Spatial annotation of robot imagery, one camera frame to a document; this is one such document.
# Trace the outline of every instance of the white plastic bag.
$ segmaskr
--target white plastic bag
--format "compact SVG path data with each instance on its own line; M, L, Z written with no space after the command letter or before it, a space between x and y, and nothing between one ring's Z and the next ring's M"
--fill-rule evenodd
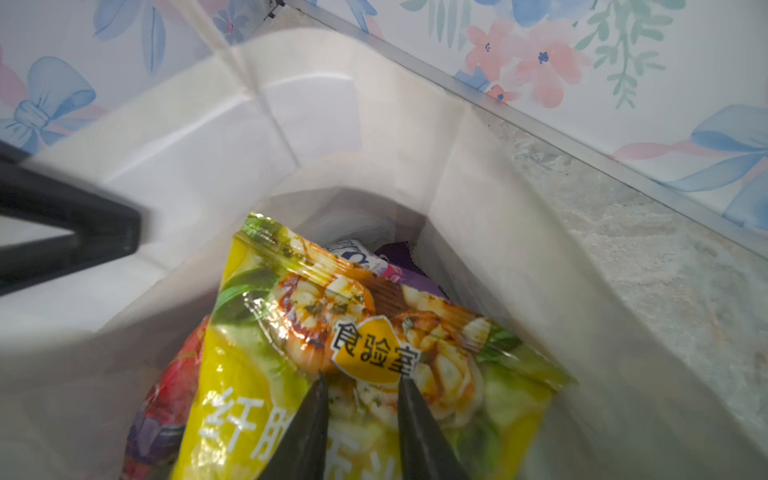
M466 103L336 33L215 55L27 166L134 204L116 260L0 298L7 478L117 478L159 369L253 209L319 244L409 240L448 295L577 380L526 478L762 478L768 462L624 307Z

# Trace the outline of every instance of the marble countertop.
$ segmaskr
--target marble countertop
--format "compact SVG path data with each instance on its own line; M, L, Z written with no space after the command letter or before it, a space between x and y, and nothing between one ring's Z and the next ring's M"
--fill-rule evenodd
M290 7L258 31L325 25ZM472 106L618 296L768 453L768 260Z

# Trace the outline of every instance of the yellow snack package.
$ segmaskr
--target yellow snack package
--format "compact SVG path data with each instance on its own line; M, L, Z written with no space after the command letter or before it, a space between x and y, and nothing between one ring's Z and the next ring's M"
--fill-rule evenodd
M333 480L402 477L400 376L419 387L473 479L514 476L570 381L490 319L251 214L232 242L171 478L257 478L321 371Z

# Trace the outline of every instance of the snack bag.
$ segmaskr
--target snack bag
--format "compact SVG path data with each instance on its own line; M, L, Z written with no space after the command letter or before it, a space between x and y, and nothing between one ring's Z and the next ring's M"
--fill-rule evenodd
M319 371L326 478L400 478L397 385L411 376L471 478L511 478L568 377L448 300L252 214L232 242L173 480L257 478Z
M176 460L197 392L203 337L209 316L187 337L136 412L125 443L120 480L144 480Z
M405 250L407 252L405 243L402 243L402 245L393 243L391 245L385 245L385 247L401 247L400 250ZM390 263L388 260L383 259L379 255L368 250L360 240L339 240L338 242L326 245L325 248L330 253L342 257L344 260L358 263L360 266L365 267L366 270L371 270L376 275L383 276L387 280L412 286L422 292L446 298L445 294L440 290L440 287L429 278L419 275L416 272L412 272L407 268Z

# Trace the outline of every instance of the floral wallpaper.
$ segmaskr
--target floral wallpaper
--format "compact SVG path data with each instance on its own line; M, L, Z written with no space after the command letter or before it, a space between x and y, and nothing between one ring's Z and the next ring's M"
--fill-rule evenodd
M768 237L764 0L310 3Z
M230 44L270 0L198 0ZM210 55L170 0L0 2L0 141L35 154Z
M307 0L768 237L765 0ZM231 44L275 0L197 0ZM30 153L210 55L171 0L0 3L0 140Z

